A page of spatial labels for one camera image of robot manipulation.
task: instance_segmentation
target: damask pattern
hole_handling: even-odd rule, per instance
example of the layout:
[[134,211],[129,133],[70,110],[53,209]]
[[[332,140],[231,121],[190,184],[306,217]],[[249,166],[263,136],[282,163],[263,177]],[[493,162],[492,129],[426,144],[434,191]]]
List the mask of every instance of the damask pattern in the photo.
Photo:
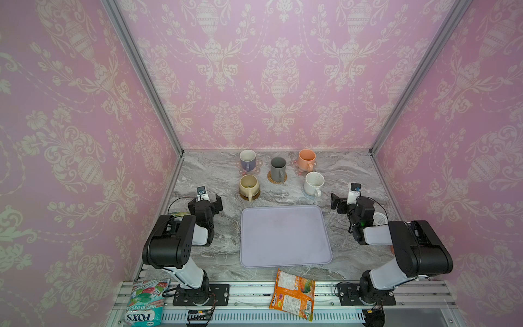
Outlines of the damask pattern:
[[117,2],[185,149],[368,149],[454,0]]
[[177,158],[144,94],[100,2],[2,3],[0,325],[105,325]]
[[469,326],[523,308],[523,3],[475,0],[378,153],[409,219],[454,258]]

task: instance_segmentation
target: candy wrapper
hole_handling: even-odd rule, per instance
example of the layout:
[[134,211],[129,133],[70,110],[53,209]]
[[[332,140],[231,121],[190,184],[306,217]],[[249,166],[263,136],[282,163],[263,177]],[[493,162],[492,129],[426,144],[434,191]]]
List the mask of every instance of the candy wrapper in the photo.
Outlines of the candy wrapper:
[[315,286],[316,282],[312,279],[287,274],[278,269],[269,309],[290,312],[312,321]]
[[134,283],[124,318],[126,324],[136,327],[161,324],[165,302],[162,292],[169,282],[170,279],[156,279]]

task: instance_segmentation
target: coaster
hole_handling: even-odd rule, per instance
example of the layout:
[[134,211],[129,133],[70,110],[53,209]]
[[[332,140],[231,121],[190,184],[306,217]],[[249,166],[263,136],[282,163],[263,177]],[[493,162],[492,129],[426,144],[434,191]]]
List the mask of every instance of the coaster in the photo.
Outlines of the coaster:
[[[261,193],[262,193],[262,191],[261,191],[261,189],[260,189],[260,190],[258,191],[258,193],[257,193],[255,196],[253,196],[253,201],[256,200],[257,198],[259,198]],[[245,201],[249,201],[249,198],[248,198],[248,197],[244,196],[244,195],[241,194],[241,193],[238,193],[238,194],[239,194],[240,197],[241,197],[242,199],[244,199]]]
[[304,195],[307,199],[311,199],[311,200],[320,199],[320,197],[315,197],[315,196],[308,195],[307,193],[305,193],[305,189],[304,189],[303,187],[301,188],[301,193],[303,193],[303,195]]
[[[312,171],[315,172],[316,171],[316,165],[318,164],[317,161],[314,162],[313,164],[313,167],[312,167]],[[298,176],[305,176],[306,174],[310,173],[308,171],[304,171],[302,170],[299,166],[298,166],[298,159],[294,160],[294,159],[291,159],[291,162],[290,162],[290,166],[294,169],[294,172],[296,173],[296,175]]]
[[273,184],[283,184],[287,181],[287,173],[285,173],[285,177],[283,178],[283,182],[276,182],[275,180],[272,179],[272,175],[270,174],[270,171],[269,173],[267,174],[267,179],[269,180],[269,182],[273,183]]
[[238,173],[241,175],[241,176],[245,176],[245,175],[258,175],[260,173],[260,169],[261,167],[263,166],[263,161],[256,158],[256,167],[254,167],[253,170],[251,170],[250,172],[246,172],[243,167],[242,167],[242,162],[240,160],[236,161],[236,164],[235,164],[236,168],[238,168]]

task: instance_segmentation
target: small white cup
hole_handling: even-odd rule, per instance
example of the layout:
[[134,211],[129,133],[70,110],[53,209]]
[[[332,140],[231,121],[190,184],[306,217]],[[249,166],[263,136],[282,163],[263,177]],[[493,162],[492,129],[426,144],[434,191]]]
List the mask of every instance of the small white cup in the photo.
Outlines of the small white cup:
[[305,190],[305,193],[310,196],[320,197],[322,195],[320,188],[323,184],[325,184],[325,178],[323,178],[323,175],[317,172],[311,172],[305,176],[303,189]]

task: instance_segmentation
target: beige mug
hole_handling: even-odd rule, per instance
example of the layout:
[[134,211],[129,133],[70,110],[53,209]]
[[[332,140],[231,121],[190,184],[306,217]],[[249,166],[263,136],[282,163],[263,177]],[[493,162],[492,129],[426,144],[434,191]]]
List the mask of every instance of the beige mug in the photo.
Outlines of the beige mug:
[[298,167],[301,170],[311,172],[316,161],[316,153],[309,149],[303,149],[298,154]]
[[245,175],[240,179],[240,194],[253,201],[253,197],[260,192],[260,183],[256,176]]

